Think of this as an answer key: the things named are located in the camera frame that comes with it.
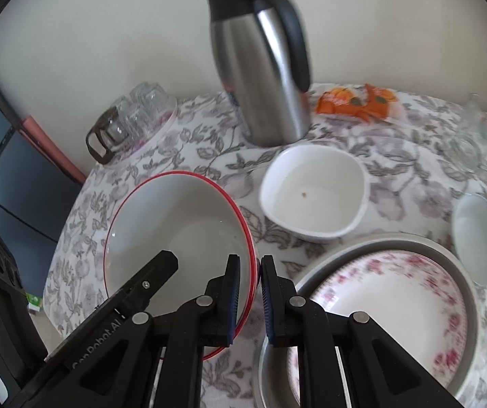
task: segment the small white bowl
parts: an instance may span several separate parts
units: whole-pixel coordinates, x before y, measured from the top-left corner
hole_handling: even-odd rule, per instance
[[[264,214],[311,242],[353,230],[368,205],[370,183],[362,163],[334,147],[292,147],[270,165],[259,193]]]
[[[204,294],[207,282],[222,276],[228,255],[240,257],[237,335],[253,303],[258,268],[253,239],[228,194],[207,178],[174,171],[140,184],[119,206],[104,248],[104,282],[111,296],[161,250],[170,250],[179,268],[149,301],[153,316],[176,311]],[[205,358],[222,348],[206,348]]]
[[[479,194],[465,194],[451,216],[455,250],[470,278],[487,285],[487,200]]]

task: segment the clear glass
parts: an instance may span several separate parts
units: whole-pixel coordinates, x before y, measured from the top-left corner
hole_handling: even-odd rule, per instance
[[[100,130],[100,134],[104,138],[104,143],[112,152],[117,152],[123,148],[126,148],[129,144],[130,133],[120,122],[120,118],[115,120],[110,118],[107,121],[107,128]]]
[[[459,128],[449,141],[448,154],[463,169],[487,170],[487,100],[480,95],[468,97]]]
[[[122,112],[122,118],[136,141],[148,139],[154,133],[154,121],[141,104],[131,104]]]
[[[176,99],[168,95],[158,83],[145,81],[132,89],[130,97],[135,104],[143,106],[153,121],[152,134],[168,121],[177,107]]]
[[[132,103],[130,102],[130,100],[123,95],[122,97],[119,97],[115,101],[113,101],[111,107],[116,107],[119,115],[121,115],[121,113],[127,111],[130,108],[131,104]]]
[[[168,95],[160,84],[151,84],[147,81],[134,87],[130,92],[130,97],[134,103],[144,106],[153,120],[161,115],[168,101]]]

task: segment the floral plate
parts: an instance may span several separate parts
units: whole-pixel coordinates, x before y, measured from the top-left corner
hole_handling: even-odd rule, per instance
[[[467,340],[467,313],[453,278],[416,253],[386,250],[357,258],[327,278],[311,299],[326,311],[367,312],[444,387]],[[291,390],[300,401],[297,348],[288,354]]]

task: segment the square white bowl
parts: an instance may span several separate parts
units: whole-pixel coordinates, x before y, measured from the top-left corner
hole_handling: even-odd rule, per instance
[[[368,173],[357,158],[334,147],[306,144],[273,161],[259,203],[271,221],[297,237],[326,242],[357,226],[369,193]]]

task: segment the metal screw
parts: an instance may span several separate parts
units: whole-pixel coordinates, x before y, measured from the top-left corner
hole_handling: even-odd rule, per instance
[[[366,324],[370,320],[370,316],[368,316],[368,313],[365,313],[364,311],[354,312],[353,318],[356,322],[359,322],[360,324]]]
[[[134,316],[132,316],[132,322],[134,322],[136,325],[142,325],[145,324],[149,320],[149,315],[144,312],[136,313]]]
[[[213,298],[208,296],[207,294],[203,294],[196,298],[196,305],[200,305],[201,307],[207,307],[213,303]]]
[[[305,303],[306,299],[302,296],[293,296],[291,299],[289,299],[289,304],[291,304],[293,307],[303,307]]]

